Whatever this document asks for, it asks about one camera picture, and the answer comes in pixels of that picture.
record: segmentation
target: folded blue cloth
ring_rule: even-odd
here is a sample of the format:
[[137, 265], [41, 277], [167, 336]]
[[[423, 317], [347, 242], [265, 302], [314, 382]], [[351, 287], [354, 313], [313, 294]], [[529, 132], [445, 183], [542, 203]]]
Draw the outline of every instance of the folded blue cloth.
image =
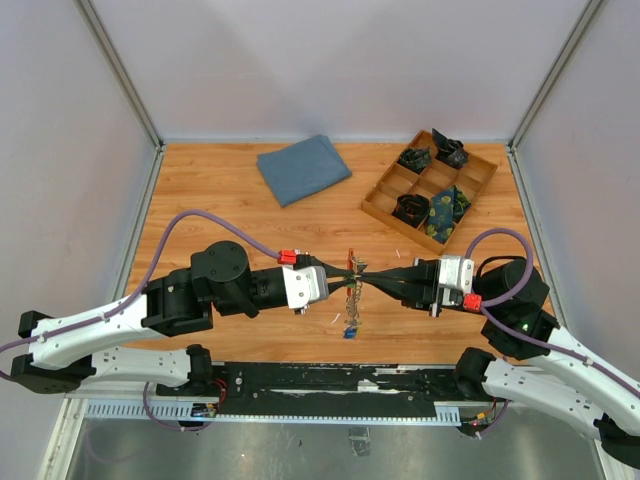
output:
[[297, 202], [351, 176], [325, 135], [258, 155], [258, 168], [280, 206]]

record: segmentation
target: gray wall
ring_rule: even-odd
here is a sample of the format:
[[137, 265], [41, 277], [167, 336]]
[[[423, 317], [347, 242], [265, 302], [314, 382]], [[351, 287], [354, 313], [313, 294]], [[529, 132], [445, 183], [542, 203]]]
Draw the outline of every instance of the gray wall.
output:
[[94, 0], [166, 138], [508, 139], [585, 0]]
[[[4, 344], [25, 310], [110, 300], [153, 149], [73, 2], [2, 2], [0, 42]], [[61, 398], [0, 381], [0, 401], [0, 478], [33, 479]]]
[[640, 378], [640, 3], [608, 2], [519, 148], [574, 334]]

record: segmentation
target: wooden table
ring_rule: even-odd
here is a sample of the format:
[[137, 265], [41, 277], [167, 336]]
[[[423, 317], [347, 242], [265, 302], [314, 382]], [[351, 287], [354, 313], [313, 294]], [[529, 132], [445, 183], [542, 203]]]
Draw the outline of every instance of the wooden table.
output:
[[[136, 254], [129, 291], [147, 270], [158, 240], [171, 218], [182, 210], [215, 213], [273, 250], [308, 251], [342, 266], [347, 251], [368, 262], [369, 270], [410, 265], [415, 257], [435, 258], [428, 250], [359, 210], [361, 199], [404, 148], [401, 144], [338, 144], [336, 148], [353, 176], [294, 205], [281, 208], [256, 167], [256, 155], [282, 148], [278, 144], [170, 145], [151, 202]], [[499, 165], [484, 194], [467, 213], [468, 220], [446, 253], [463, 254], [471, 240], [492, 227], [509, 227], [529, 236], [522, 206], [503, 145], [468, 145], [470, 151]], [[154, 277], [189, 266], [190, 256], [232, 235], [201, 218], [187, 218], [174, 229]], [[246, 246], [253, 269], [275, 266]], [[476, 261], [490, 255], [519, 254], [518, 243], [506, 236], [485, 240]], [[312, 305], [306, 315], [287, 308], [265, 310], [249, 319], [215, 315], [214, 329], [137, 347], [177, 349], [200, 343], [215, 360], [287, 362], [456, 363], [464, 349], [490, 350], [480, 335], [484, 319], [445, 311], [440, 318], [401, 307], [365, 285], [360, 312], [363, 325], [356, 340], [344, 340], [344, 291]]]

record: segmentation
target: purple cable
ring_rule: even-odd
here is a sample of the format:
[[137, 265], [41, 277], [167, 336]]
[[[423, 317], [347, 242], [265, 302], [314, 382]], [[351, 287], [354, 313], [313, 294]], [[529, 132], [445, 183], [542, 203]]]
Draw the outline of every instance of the purple cable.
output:
[[[62, 335], [63, 333], [77, 330], [78, 328], [88, 327], [95, 323], [104, 321], [105, 318], [111, 318], [114, 315], [117, 315], [118, 313], [122, 312], [127, 307], [129, 307], [140, 296], [140, 294], [142, 293], [142, 290], [145, 289], [145, 287], [147, 286], [147, 283], [151, 279], [151, 275], [153, 275], [153, 272], [156, 269], [156, 266], [158, 265], [158, 261], [160, 260], [160, 255], [162, 254], [162, 250], [164, 250], [167, 240], [169, 239], [169, 235], [171, 234], [171, 231], [180, 220], [189, 216], [197, 216], [197, 217], [206, 218], [207, 220], [211, 220], [212, 222], [215, 222], [218, 225], [223, 226], [224, 228], [229, 230], [231, 233], [234, 233], [235, 235], [243, 239], [252, 247], [255, 247], [256, 249], [260, 250], [265, 255], [275, 259], [280, 257], [278, 252], [274, 252], [273, 250], [265, 247], [260, 242], [258, 242], [257, 240], [249, 236], [249, 234], [243, 232], [238, 227], [231, 225], [229, 222], [227, 222], [226, 220], [223, 220], [217, 215], [214, 215], [209, 212], [205, 212], [204, 210], [198, 210], [198, 209], [185, 210], [184, 212], [181, 212], [175, 217], [173, 217], [173, 219], [169, 222], [169, 225], [167, 225], [167, 228], [164, 230], [164, 233], [162, 234], [162, 237], [158, 242], [158, 247], [156, 248], [156, 252], [153, 255], [153, 259], [151, 260], [151, 264], [149, 265], [149, 269], [147, 270], [147, 273], [144, 274], [142, 281], [136, 287], [136, 289], [131, 293], [131, 295], [129, 295], [120, 305], [116, 306], [112, 310], [105, 312], [104, 316], [89, 318], [87, 320], [75, 323], [73, 325], [67, 325], [66, 327], [61, 327], [61, 328], [58, 328], [57, 330], [52, 330], [51, 332], [43, 333], [40, 336], [46, 340], [48, 338], [52, 338], [57, 335]], [[37, 341], [38, 338], [39, 337], [29, 337], [29, 338], [22, 338], [20, 340], [9, 342], [6, 345], [2, 345], [0, 347], [0, 354], [2, 354], [3, 352], [11, 348], [18, 347], [20, 345], [27, 345], [29, 343], [33, 343]], [[0, 378], [4, 380], [12, 381], [11, 376], [7, 375], [1, 370], [0, 370]]]
[[[483, 240], [484, 238], [490, 236], [490, 235], [495, 235], [498, 233], [504, 233], [506, 235], [510, 235], [512, 237], [514, 237], [515, 239], [517, 239], [522, 246], [524, 247], [525, 251], [527, 252], [527, 264], [524, 270], [524, 274], [522, 275], [522, 278], [520, 279], [520, 281], [518, 283], [516, 283], [516, 285], [514, 285], [514, 287], [509, 290], [508, 292], [500, 295], [499, 297], [493, 298], [491, 300], [487, 300], [487, 301], [483, 301], [482, 302], [482, 306], [480, 307], [480, 311], [482, 312], [482, 314], [484, 316], [487, 317], [487, 319], [493, 323], [496, 327], [498, 327], [500, 330], [502, 330], [503, 332], [507, 333], [508, 335], [511, 335], [512, 337], [515, 337], [519, 340], [522, 340], [523, 342], [528, 342], [531, 343], [532, 345], [536, 345], [538, 347], [544, 348], [544, 349], [548, 349], [548, 350], [553, 350], [554, 352], [558, 352], [558, 353], [562, 353], [564, 355], [568, 355], [572, 358], [575, 358], [576, 360], [584, 363], [587, 362], [589, 360], [589, 357], [587, 357], [586, 355], [582, 355], [580, 353], [574, 352], [573, 350], [569, 350], [568, 348], [564, 348], [561, 347], [559, 345], [553, 345], [552, 343], [547, 343], [547, 342], [543, 342], [541, 340], [538, 340], [536, 338], [531, 338], [521, 332], [518, 332], [516, 330], [513, 330], [512, 328], [507, 327], [506, 325], [503, 325], [501, 322], [498, 321], [498, 319], [496, 319], [493, 315], [491, 315], [491, 313], [487, 310], [488, 307], [493, 307], [496, 306], [508, 299], [510, 299], [513, 295], [515, 295], [516, 293], [518, 293], [520, 290], [522, 290], [524, 288], [524, 286], [526, 285], [526, 283], [529, 281], [529, 277], [531, 277], [531, 272], [533, 271], [533, 250], [531, 249], [531, 245], [529, 245], [529, 242], [527, 241], [527, 239], [522, 236], [521, 234], [519, 234], [518, 232], [508, 229], [508, 228], [493, 228], [491, 230], [487, 230], [486, 232], [480, 234], [473, 242], [471, 242], [471, 245], [469, 245], [469, 248], [467, 249], [467, 253], [465, 254], [466, 258], [471, 258], [471, 254], [473, 253], [473, 250], [475, 249], [475, 247], [478, 245], [478, 243]], [[624, 379], [622, 379], [620, 376], [616, 375], [615, 373], [609, 371], [606, 367], [604, 367], [603, 365], [600, 365], [599, 363], [593, 362], [591, 364], [591, 366], [593, 368], [595, 368], [596, 370], [598, 370], [600, 373], [604, 374], [606, 377], [608, 377], [609, 379], [613, 380], [615, 383], [617, 383], [618, 385], [620, 385], [622, 388], [624, 388], [625, 390], [627, 390], [629, 393], [631, 393], [633, 396], [635, 396], [636, 398], [640, 399], [640, 391], [635, 388], [634, 386], [630, 385], [629, 383], [627, 383]]]
[[144, 390], [142, 391], [142, 405], [144, 406], [144, 411], [147, 414], [147, 417], [149, 417], [149, 419], [151, 421], [153, 421], [153, 423], [155, 423], [156, 425], [158, 425], [158, 426], [160, 426], [162, 428], [166, 428], [168, 430], [173, 430], [174, 432], [182, 432], [182, 431], [199, 432], [200, 430], [204, 430], [209, 425], [211, 425], [211, 423], [213, 423], [213, 422], [206, 422], [201, 427], [180, 427], [178, 425], [169, 425], [168, 423], [164, 423], [162, 420], [157, 419], [153, 415], [153, 412], [151, 411], [151, 408], [149, 407], [149, 401], [147, 399], [147, 395], [148, 395], [147, 394], [147, 390], [149, 389], [149, 385], [151, 385], [149, 382], [144, 384]]
[[522, 278], [518, 280], [518, 283], [516, 283], [511, 290], [503, 293], [499, 297], [492, 298], [491, 300], [482, 301], [482, 305], [487, 308], [495, 307], [496, 305], [500, 305], [501, 303], [504, 303], [507, 300], [511, 299], [511, 297], [516, 295], [518, 292], [520, 292], [520, 290], [522, 290], [527, 285], [527, 282], [531, 277], [531, 273], [533, 273], [533, 250], [531, 248], [531, 245], [529, 245], [529, 242], [527, 241], [526, 238], [524, 238], [523, 235], [516, 232], [515, 230], [511, 230], [510, 228], [492, 228], [491, 230], [487, 230], [486, 232], [481, 233], [473, 240], [473, 242], [471, 242], [471, 245], [469, 245], [469, 248], [467, 248], [467, 253], [465, 253], [464, 256], [466, 258], [471, 258], [471, 254], [473, 253], [475, 248], [478, 246], [478, 244], [482, 240], [484, 240], [485, 238], [491, 235], [497, 235], [499, 233], [504, 233], [505, 235], [509, 235], [515, 238], [516, 240], [518, 240], [520, 244], [524, 247], [524, 250], [527, 254], [526, 256], [527, 260], [526, 260], [526, 265], [524, 267], [524, 273], [522, 274]]

